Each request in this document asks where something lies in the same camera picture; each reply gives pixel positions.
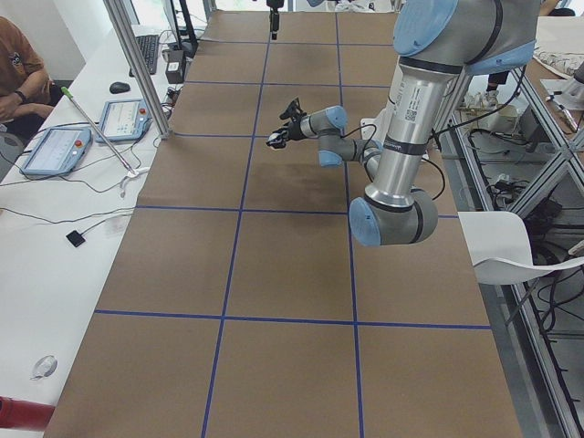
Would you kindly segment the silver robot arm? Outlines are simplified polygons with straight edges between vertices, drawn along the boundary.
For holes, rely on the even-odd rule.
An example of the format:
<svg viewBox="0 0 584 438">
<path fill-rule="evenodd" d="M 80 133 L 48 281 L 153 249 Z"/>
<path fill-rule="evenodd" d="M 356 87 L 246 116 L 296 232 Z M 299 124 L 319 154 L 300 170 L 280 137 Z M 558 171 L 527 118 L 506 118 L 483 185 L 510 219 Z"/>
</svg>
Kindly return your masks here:
<svg viewBox="0 0 584 438">
<path fill-rule="evenodd" d="M 406 245 L 429 237 L 438 222 L 431 196 L 414 186 L 450 80 L 465 71 L 485 75 L 524 66 L 536 43 L 538 1 L 409 1 L 394 27 L 402 73 L 383 142 L 342 135 L 341 106 L 307 114 L 294 99 L 285 125 L 267 140 L 318 140 L 321 166 L 359 162 L 372 181 L 349 206 L 353 236 L 366 246 Z"/>
</svg>

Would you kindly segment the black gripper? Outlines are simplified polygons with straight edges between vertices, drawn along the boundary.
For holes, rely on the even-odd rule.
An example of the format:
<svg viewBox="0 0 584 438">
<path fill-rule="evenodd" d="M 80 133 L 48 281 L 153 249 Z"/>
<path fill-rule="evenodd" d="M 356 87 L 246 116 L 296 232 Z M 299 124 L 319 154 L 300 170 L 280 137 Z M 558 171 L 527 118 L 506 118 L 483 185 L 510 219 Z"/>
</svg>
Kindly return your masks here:
<svg viewBox="0 0 584 438">
<path fill-rule="evenodd" d="M 291 120 L 283 126 L 283 130 L 273 131 L 266 140 L 266 145 L 273 150 L 282 150 L 287 141 L 301 141 L 305 134 L 301 129 L 301 120 Z"/>
<path fill-rule="evenodd" d="M 278 11 L 283 7 L 283 0 L 266 0 L 266 5 L 270 8 L 270 38 L 271 40 L 277 40 L 277 34 L 280 28 L 280 14 Z"/>
</svg>

